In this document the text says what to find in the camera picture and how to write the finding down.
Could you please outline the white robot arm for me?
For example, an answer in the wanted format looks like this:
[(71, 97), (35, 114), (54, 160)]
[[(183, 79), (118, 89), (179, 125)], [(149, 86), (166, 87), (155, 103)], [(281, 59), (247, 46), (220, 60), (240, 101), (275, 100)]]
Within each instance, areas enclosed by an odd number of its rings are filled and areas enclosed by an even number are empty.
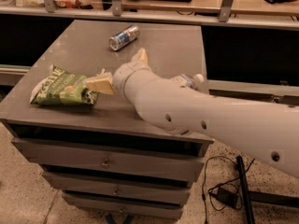
[(299, 107), (212, 96), (180, 77), (157, 76), (140, 49), (115, 73), (86, 79), (91, 91), (129, 101), (144, 121), (170, 133), (203, 133), (289, 175), (299, 176)]

